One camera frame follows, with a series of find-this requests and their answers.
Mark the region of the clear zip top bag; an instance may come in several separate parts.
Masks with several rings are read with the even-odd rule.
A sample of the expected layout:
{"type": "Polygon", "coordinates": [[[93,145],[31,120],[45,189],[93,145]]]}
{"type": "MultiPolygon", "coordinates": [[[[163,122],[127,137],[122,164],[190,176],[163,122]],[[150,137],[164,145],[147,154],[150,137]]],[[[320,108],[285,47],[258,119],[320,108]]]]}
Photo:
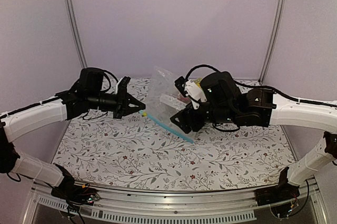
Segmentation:
{"type": "Polygon", "coordinates": [[[190,102],[189,98],[183,97],[176,89],[174,81],[177,79],[178,75],[164,68],[154,67],[145,99],[145,112],[151,120],[165,130],[187,142],[194,143],[195,133],[184,133],[170,120],[190,102]]]}

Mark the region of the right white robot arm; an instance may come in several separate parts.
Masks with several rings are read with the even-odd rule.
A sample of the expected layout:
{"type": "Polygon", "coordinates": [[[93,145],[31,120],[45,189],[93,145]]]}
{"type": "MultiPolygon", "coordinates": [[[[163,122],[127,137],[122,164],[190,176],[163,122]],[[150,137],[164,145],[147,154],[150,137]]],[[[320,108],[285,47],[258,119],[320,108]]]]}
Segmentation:
{"type": "Polygon", "coordinates": [[[202,78],[200,84],[180,77],[175,87],[191,102],[170,120],[186,134],[198,132],[206,123],[213,127],[233,123],[237,129],[292,125],[322,130],[317,145],[280,174],[272,196],[283,201],[293,187],[336,160],[336,102],[294,98],[270,86],[249,86],[249,91],[242,93],[240,86],[229,72],[218,70],[202,78]]]}

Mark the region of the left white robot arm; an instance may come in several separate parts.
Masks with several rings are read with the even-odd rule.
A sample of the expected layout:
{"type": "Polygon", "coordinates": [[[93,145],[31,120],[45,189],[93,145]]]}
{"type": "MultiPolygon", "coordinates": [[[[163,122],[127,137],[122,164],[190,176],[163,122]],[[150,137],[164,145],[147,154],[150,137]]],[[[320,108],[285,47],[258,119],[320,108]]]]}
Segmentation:
{"type": "Polygon", "coordinates": [[[73,176],[65,168],[16,151],[14,141],[31,131],[74,119],[90,110],[111,112],[114,119],[121,119],[145,109],[145,104],[127,91],[130,77],[118,80],[113,93],[103,89],[103,79],[111,76],[112,73],[103,69],[84,68],[69,90],[24,108],[2,113],[1,173],[40,180],[57,187],[67,200],[75,199],[78,188],[74,185],[73,176]]]}

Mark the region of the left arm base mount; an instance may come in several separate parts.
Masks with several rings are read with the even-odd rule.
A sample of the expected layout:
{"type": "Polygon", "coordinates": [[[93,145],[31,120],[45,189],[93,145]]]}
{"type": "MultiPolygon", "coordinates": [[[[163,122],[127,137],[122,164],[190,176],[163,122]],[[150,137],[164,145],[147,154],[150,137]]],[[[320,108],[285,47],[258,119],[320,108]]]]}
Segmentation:
{"type": "Polygon", "coordinates": [[[62,166],[56,164],[56,167],[62,172],[63,180],[60,185],[53,187],[51,195],[57,198],[68,200],[76,205],[93,205],[100,200],[98,191],[90,187],[89,183],[76,185],[73,176],[62,166]]]}

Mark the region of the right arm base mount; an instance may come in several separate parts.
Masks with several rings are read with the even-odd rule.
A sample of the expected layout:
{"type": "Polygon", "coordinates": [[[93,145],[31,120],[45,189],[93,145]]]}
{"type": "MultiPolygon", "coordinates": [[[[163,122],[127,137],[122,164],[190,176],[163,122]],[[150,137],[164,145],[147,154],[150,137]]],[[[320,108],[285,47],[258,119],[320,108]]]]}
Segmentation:
{"type": "MultiPolygon", "coordinates": [[[[299,186],[291,185],[287,179],[289,167],[284,168],[279,176],[279,182],[275,186],[265,187],[254,191],[258,206],[270,205],[285,200],[297,199],[300,195],[299,186]]],[[[271,208],[272,214],[277,218],[287,218],[294,209],[293,203],[286,203],[271,208]]]]}

